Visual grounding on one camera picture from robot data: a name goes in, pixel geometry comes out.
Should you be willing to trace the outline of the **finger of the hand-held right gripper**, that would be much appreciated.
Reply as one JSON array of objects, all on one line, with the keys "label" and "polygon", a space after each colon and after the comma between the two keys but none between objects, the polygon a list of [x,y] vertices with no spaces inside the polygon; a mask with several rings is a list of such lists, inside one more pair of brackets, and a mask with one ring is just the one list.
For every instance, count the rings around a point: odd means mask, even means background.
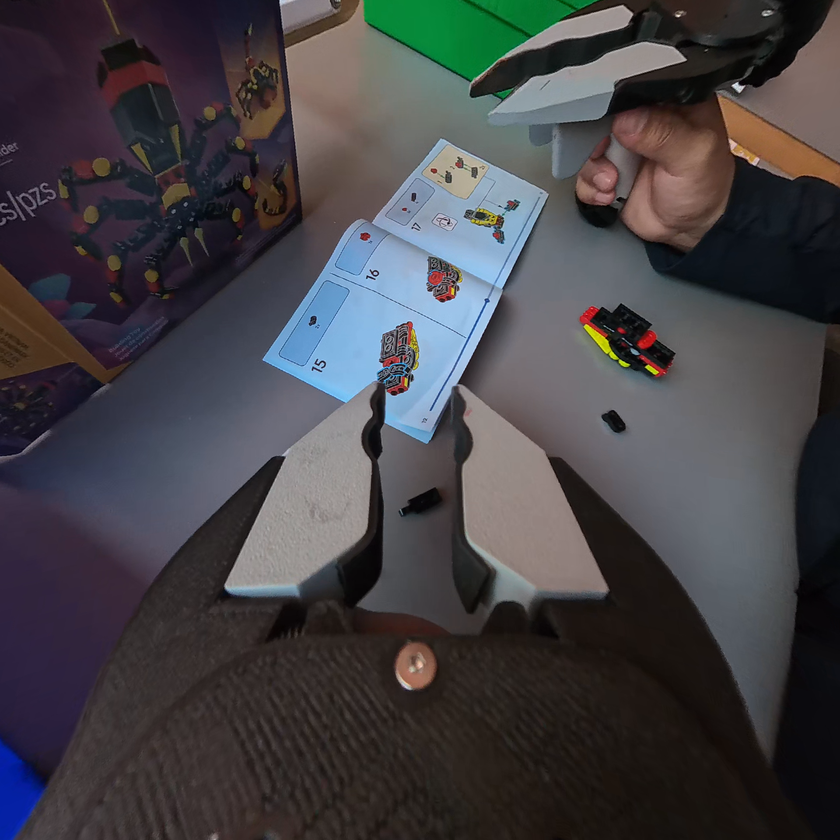
[{"label": "finger of the hand-held right gripper", "polygon": [[[553,24],[499,58],[472,80],[469,95],[480,98],[503,91],[511,94],[532,77],[588,64],[635,42],[642,3],[594,3]],[[632,77],[621,81],[635,81]],[[644,92],[616,85],[612,99],[642,99]]]},{"label": "finger of the hand-held right gripper", "polygon": [[552,145],[552,174],[575,175],[601,138],[616,85],[686,61],[672,45],[643,41],[610,51],[582,66],[532,77],[488,114],[491,125],[528,125],[532,144]]}]

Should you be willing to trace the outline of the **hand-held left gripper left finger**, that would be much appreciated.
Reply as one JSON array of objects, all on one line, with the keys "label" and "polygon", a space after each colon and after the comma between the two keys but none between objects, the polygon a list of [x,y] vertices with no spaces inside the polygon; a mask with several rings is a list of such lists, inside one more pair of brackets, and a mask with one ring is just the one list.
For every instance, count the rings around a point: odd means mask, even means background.
[{"label": "hand-held left gripper left finger", "polygon": [[230,595],[354,606],[382,572],[385,388],[374,383],[285,453],[225,582]]}]

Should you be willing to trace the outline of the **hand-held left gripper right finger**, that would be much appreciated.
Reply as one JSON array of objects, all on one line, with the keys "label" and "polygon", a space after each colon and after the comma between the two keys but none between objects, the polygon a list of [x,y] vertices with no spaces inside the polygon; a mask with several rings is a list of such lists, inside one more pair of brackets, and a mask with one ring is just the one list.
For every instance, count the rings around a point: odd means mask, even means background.
[{"label": "hand-held left gripper right finger", "polygon": [[456,502],[452,567],[468,613],[547,600],[602,600],[609,592],[583,531],[540,446],[456,385]]}]

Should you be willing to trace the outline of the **red yellow black lego assembly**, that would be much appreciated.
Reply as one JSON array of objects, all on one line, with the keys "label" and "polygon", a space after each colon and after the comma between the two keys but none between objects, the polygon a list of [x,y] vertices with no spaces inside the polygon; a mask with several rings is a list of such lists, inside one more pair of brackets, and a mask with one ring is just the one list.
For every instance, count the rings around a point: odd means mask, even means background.
[{"label": "red yellow black lego assembly", "polygon": [[658,341],[651,322],[623,304],[613,310],[589,307],[579,321],[603,353],[623,368],[662,377],[674,361],[675,352]]}]

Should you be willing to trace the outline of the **person's right forearm dark sleeve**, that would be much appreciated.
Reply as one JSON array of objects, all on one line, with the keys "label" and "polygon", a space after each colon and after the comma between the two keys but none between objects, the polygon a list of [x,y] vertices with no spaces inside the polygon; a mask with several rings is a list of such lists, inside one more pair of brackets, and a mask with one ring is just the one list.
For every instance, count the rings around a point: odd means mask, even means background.
[{"label": "person's right forearm dark sleeve", "polygon": [[816,322],[839,323],[839,189],[736,158],[724,214],[688,253],[646,244],[657,271]]}]

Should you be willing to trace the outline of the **lego instruction booklet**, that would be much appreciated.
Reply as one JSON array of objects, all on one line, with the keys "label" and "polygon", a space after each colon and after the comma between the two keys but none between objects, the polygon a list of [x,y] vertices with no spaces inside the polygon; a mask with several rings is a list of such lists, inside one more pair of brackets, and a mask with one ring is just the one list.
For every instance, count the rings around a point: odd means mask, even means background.
[{"label": "lego instruction booklet", "polygon": [[548,196],[439,140],[345,231],[264,361],[343,402],[382,385],[386,423],[428,443]]}]

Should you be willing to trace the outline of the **purple lego set box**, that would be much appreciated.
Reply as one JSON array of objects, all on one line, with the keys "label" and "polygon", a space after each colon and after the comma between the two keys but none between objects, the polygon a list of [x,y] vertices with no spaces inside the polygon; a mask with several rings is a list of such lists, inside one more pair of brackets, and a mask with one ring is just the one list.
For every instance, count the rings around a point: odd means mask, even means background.
[{"label": "purple lego set box", "polygon": [[280,3],[1,2],[16,456],[301,219]]}]

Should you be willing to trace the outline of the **person's right hand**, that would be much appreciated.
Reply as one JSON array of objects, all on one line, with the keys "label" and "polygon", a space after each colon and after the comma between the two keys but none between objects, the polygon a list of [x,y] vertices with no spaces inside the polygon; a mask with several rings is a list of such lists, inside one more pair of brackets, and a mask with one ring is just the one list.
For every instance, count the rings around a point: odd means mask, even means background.
[{"label": "person's right hand", "polygon": [[612,135],[640,156],[625,226],[647,242],[691,251],[724,213],[735,174],[717,97],[619,113]]}]

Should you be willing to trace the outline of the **light wooden board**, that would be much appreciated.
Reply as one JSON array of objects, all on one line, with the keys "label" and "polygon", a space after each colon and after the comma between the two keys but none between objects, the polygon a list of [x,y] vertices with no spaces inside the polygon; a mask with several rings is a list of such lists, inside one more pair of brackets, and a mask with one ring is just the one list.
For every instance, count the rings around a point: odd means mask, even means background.
[{"label": "light wooden board", "polygon": [[760,162],[792,178],[812,176],[839,186],[839,163],[777,128],[735,101],[719,95],[728,137]]}]

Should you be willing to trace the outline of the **green plastic bin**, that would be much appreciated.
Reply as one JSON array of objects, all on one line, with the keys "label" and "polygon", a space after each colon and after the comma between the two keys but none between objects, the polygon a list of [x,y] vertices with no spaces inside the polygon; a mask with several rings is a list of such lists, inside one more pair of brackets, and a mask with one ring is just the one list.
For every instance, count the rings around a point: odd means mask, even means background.
[{"label": "green plastic bin", "polygon": [[365,22],[472,80],[590,1],[365,1]]}]

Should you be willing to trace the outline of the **wooden document stand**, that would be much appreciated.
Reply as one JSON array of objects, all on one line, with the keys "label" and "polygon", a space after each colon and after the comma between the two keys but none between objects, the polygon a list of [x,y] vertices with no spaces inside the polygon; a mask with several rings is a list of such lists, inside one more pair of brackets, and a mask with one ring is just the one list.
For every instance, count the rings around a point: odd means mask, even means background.
[{"label": "wooden document stand", "polygon": [[347,22],[360,1],[279,1],[284,46],[294,46]]}]

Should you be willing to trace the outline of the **person's dark trouser leg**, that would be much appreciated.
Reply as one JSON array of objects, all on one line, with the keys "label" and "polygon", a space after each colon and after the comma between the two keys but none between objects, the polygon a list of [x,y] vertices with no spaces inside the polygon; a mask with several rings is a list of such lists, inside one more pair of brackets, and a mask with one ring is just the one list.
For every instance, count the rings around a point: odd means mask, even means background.
[{"label": "person's dark trouser leg", "polygon": [[800,580],[774,768],[818,838],[839,838],[839,408],[803,449],[795,497]]}]

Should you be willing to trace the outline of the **blue plastic bin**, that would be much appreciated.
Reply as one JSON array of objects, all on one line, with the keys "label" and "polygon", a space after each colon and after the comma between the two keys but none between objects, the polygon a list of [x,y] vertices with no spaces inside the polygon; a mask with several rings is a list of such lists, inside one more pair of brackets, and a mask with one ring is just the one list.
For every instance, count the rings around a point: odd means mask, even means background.
[{"label": "blue plastic bin", "polygon": [[45,789],[37,773],[1,742],[2,812],[30,812]]}]

